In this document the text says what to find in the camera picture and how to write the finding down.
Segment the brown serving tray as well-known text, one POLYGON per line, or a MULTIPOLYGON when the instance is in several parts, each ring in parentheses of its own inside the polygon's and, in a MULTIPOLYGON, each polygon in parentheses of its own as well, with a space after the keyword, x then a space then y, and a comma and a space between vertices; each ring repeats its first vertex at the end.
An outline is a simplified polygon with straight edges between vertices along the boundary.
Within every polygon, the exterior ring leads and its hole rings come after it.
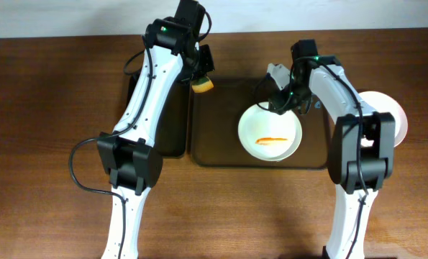
POLYGON ((213 78, 214 88, 194 94, 191 115, 191 156, 199 165, 222 168, 326 168, 331 119, 314 96, 309 112, 298 115, 303 136, 294 154, 280 162, 251 156, 241 145, 238 123, 255 104, 253 89, 259 78, 213 78))

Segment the black rectangular sponge tray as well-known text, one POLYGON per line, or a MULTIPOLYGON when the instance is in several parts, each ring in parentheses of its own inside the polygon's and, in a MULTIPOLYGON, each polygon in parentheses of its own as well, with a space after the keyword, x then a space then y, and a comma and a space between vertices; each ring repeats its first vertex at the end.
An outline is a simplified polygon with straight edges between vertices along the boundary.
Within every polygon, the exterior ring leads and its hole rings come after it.
POLYGON ((154 148, 164 158, 180 158, 186 151, 189 85, 174 83, 161 112, 154 148))

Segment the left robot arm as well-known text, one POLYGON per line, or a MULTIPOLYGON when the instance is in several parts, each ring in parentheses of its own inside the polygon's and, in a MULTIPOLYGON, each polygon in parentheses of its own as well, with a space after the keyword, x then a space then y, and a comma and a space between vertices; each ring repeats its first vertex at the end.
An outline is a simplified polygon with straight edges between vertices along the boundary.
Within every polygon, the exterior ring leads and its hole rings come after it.
POLYGON ((157 183, 163 158, 155 149, 158 122, 174 83, 195 92, 213 84, 208 45, 201 45, 202 22, 210 16, 194 0, 181 0, 172 17, 156 19, 143 35, 144 60, 125 113, 113 132, 101 134, 97 148, 109 175, 113 208, 103 258, 137 258, 145 200, 157 183))

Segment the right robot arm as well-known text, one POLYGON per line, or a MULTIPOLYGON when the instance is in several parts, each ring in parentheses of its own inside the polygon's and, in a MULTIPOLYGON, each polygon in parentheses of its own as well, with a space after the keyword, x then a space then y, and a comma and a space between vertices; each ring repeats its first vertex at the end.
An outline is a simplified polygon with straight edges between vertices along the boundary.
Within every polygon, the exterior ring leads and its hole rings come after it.
POLYGON ((393 115, 367 104, 334 55, 320 55, 314 40, 291 46, 292 66, 281 73, 271 65, 268 77, 278 93, 267 111, 282 115, 292 109, 305 114, 316 96, 334 122, 327 154, 336 201, 332 231, 323 258, 364 258, 364 239, 373 202, 393 172, 393 115))

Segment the white plate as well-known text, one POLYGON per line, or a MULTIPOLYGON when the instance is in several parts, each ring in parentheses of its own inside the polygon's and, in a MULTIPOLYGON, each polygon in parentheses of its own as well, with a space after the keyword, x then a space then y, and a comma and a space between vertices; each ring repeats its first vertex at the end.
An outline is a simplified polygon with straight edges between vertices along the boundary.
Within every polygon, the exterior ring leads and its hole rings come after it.
POLYGON ((378 91, 364 91, 360 97, 377 112, 389 112, 395 119, 394 147, 400 145, 408 132, 408 119, 404 109, 392 97, 378 91))
POLYGON ((254 158, 278 162, 292 156, 303 138, 303 128, 293 111, 282 115, 249 107, 240 117, 237 134, 241 146, 254 158))

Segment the green and yellow sponge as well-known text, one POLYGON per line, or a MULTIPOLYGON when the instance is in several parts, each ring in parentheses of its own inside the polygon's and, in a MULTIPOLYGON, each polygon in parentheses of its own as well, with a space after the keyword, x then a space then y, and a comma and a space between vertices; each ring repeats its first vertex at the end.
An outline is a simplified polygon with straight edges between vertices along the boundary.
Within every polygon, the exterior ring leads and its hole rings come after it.
POLYGON ((208 76, 197 78, 191 81, 190 85, 195 94, 209 91, 214 87, 214 84, 208 76))

